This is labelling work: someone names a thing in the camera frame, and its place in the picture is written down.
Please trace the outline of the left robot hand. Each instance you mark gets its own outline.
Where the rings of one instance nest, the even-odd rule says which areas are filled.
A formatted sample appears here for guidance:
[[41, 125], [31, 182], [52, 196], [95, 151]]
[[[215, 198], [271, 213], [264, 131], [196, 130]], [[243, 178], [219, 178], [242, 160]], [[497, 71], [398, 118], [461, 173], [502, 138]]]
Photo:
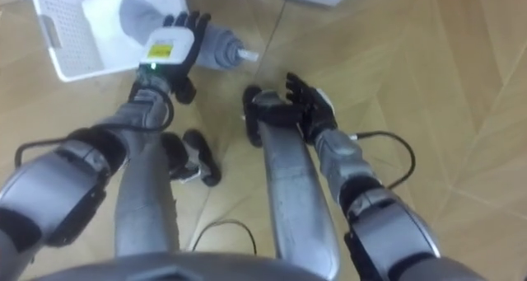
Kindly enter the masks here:
[[210, 20], [210, 14], [199, 11], [166, 16], [147, 39], [138, 77], [165, 82], [179, 103], [190, 104], [197, 91], [189, 73], [197, 62]]

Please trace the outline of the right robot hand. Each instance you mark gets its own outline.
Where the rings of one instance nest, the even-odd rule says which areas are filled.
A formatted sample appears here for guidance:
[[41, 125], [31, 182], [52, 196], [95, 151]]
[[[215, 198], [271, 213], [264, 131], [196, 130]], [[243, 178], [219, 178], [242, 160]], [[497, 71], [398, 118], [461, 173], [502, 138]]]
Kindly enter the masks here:
[[338, 127], [332, 104], [320, 89], [308, 85], [295, 73], [287, 74], [286, 88], [286, 98], [302, 108], [298, 125], [306, 143], [314, 145], [326, 129]]

